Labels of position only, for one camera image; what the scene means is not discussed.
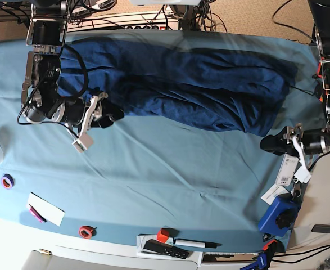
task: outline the tape roll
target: tape roll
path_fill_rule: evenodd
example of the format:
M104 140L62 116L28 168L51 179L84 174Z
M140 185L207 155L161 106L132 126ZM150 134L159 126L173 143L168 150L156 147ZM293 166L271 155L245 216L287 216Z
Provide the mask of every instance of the tape roll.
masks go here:
M82 226L79 230L79 234L82 238L90 239L94 230L95 229L90 226Z
M4 188L9 190L15 185L15 181L11 175L5 174L3 177L1 177L1 184Z

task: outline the light blue tablecloth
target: light blue tablecloth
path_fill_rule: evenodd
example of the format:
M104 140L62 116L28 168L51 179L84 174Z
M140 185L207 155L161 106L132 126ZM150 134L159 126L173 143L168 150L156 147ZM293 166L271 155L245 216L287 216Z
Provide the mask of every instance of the light blue tablecloth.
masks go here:
M317 58L298 43L263 37L179 31L98 31L102 35L167 47L225 48L267 53L299 67L299 88L312 90ZM282 158L260 149L260 137L239 131L208 132L157 116L128 116L107 129L92 129L94 145L79 154L55 124L19 126L25 78L24 41L0 43L0 218L78 236L97 227L94 240L135 245L138 234L168 226L178 237L221 243L216 251L254 252L263 243L257 224L268 205L261 195L275 181ZM271 133L304 122L322 127L316 98L292 90ZM66 212L60 227L37 222L25 205L33 192ZM287 244L289 234L283 239Z

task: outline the purple tape roll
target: purple tape roll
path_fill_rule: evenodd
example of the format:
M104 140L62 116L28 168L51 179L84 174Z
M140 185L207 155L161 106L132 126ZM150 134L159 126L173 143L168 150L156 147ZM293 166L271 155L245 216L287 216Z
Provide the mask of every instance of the purple tape roll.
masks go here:
M2 178L1 178L1 184L4 188L6 189L11 189L14 184L15 181L13 180L13 177L9 174L5 174Z

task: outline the price tag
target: price tag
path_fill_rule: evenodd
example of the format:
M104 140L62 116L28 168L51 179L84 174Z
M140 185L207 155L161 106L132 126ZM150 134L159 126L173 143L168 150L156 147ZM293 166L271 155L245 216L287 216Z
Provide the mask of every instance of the price tag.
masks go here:
M280 186L289 186L298 163L299 159L297 157L285 154L277 174L276 184Z

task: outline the blue object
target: blue object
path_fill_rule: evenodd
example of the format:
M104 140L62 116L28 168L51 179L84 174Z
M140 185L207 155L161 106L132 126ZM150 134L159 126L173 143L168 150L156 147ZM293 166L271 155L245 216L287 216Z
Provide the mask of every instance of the blue object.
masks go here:
M295 220L298 216L299 210L301 209L301 205L289 200L288 198L284 198L281 196L277 196L270 207L267 209L264 216L261 218L259 223L259 230L261 232L266 232L271 235L276 235L282 237L286 234L289 228L295 224ZM279 216L280 215L289 215L290 221L289 226L281 226Z
M297 73L290 62L255 52L183 52L104 38L71 46L89 70L89 89L107 92L126 115L160 115L209 131L266 136ZM82 81L77 59L64 50L60 94L80 90Z
M82 32L77 38L90 35L182 51L267 53L301 68L296 87L311 90L317 84L311 78L317 49L288 40L143 30ZM0 218L74 237L81 226L91 225L98 228L94 240L124 245L135 246L138 234L155 235L171 227L179 231L178 238L221 244L191 250L262 249L257 225L268 204L261 196L273 185L283 157L262 151L260 137L238 130L209 132L161 116L126 116L111 128L89 130L94 145L78 154L65 128L16 123L29 50L24 40L0 43L0 178L8 173L17 180L11 192L0 185ZM291 89L270 134L297 122L306 129L320 128L322 117L316 98ZM66 212L60 227L29 215L30 192ZM289 236L281 239L285 247Z
M252 269L256 269L256 268L260 268L263 269L267 266L267 257L265 253L261 253L257 259L255 263L252 263L248 266L242 267L240 268L240 270L252 270Z

